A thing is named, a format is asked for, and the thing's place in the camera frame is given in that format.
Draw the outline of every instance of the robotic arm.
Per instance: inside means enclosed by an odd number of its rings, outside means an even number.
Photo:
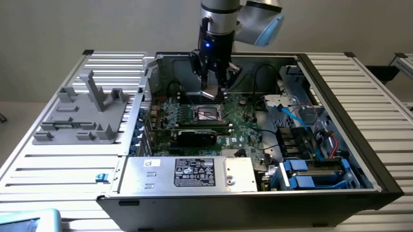
[[[190,53],[194,74],[200,79],[202,94],[214,99],[229,89],[242,68],[231,62],[234,40],[267,46],[282,26],[279,0],[202,0],[198,49]],[[208,75],[218,85],[208,85]]]

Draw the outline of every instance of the red cable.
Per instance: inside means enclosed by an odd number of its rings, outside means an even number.
[[[333,148],[333,151],[331,151],[331,154],[330,154],[330,159],[334,157],[334,153],[335,153],[335,151],[337,151],[337,147],[338,147],[338,142],[337,142],[337,138],[335,138],[335,136],[333,135],[333,134],[330,134],[330,136],[331,136],[331,138],[333,138],[333,140],[334,140],[334,148]]]

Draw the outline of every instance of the gray 3d printed holder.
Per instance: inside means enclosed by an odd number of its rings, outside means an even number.
[[[57,93],[59,103],[41,130],[33,134],[35,145],[111,144],[115,141],[128,95],[114,88],[104,94],[96,87],[94,71],[79,74],[90,93],[76,94],[72,87]]]

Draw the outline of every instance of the power supply label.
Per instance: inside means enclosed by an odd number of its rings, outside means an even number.
[[[175,159],[176,187],[215,186],[214,159]]]

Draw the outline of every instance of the green circuit board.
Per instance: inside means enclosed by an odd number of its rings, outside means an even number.
[[[239,104],[241,100],[247,102],[246,105]],[[222,156],[245,149],[253,163],[259,163],[263,151],[251,144],[261,135],[251,129],[258,127],[257,123],[251,122],[253,105],[254,100],[247,101],[247,97],[241,94],[229,95],[219,105],[179,104],[176,99],[166,99],[160,103],[159,116],[166,123],[162,129],[156,128],[151,132],[154,156]],[[196,112],[200,112],[200,109],[216,109],[218,114],[207,117],[219,120],[198,120]],[[175,140],[180,130],[216,131],[216,144],[208,147],[179,147]],[[262,143],[255,143],[255,147],[262,148]]]

